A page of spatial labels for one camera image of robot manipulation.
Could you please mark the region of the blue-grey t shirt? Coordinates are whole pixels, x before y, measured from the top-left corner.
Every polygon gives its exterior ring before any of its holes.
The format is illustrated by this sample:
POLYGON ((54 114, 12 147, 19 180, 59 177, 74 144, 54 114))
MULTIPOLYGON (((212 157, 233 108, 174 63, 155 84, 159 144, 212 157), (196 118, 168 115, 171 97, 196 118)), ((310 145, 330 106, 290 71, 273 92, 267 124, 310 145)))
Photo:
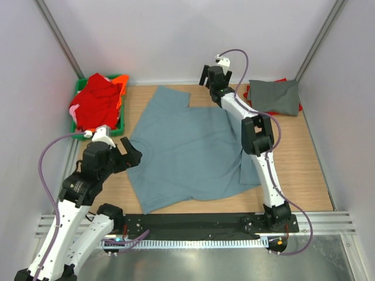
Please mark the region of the blue-grey t shirt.
POLYGON ((258 187, 241 124, 219 107, 191 107, 190 94, 158 87, 130 138, 141 152, 127 175, 142 212, 188 200, 219 200, 258 187))

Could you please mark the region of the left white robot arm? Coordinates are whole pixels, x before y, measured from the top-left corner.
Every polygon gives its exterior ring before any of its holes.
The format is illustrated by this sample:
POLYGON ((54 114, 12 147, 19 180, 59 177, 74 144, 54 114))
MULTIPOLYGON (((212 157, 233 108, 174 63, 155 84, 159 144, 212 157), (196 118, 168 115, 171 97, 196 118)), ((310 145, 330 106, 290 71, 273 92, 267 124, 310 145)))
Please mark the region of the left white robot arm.
POLYGON ((121 208, 105 203, 97 210, 79 239, 75 234, 110 175, 139 165, 142 154, 128 138, 121 138, 122 154, 111 138, 93 139, 76 170, 62 184, 54 203, 55 218, 34 261, 19 270, 15 280, 77 280, 84 263, 106 235, 118 234, 125 225, 121 208))

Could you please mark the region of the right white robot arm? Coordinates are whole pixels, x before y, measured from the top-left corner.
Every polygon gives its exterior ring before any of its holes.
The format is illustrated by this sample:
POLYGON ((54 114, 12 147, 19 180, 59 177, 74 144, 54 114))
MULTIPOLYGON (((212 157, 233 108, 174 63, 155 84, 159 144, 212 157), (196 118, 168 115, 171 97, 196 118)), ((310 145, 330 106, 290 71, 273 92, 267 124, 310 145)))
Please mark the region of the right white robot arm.
POLYGON ((289 202, 280 188, 273 158, 274 134, 271 118, 258 113, 229 86, 231 72, 220 65, 205 65, 199 81, 209 89, 211 99, 241 123, 241 145, 251 156, 263 190, 263 222, 269 231, 285 231, 291 219, 289 202))

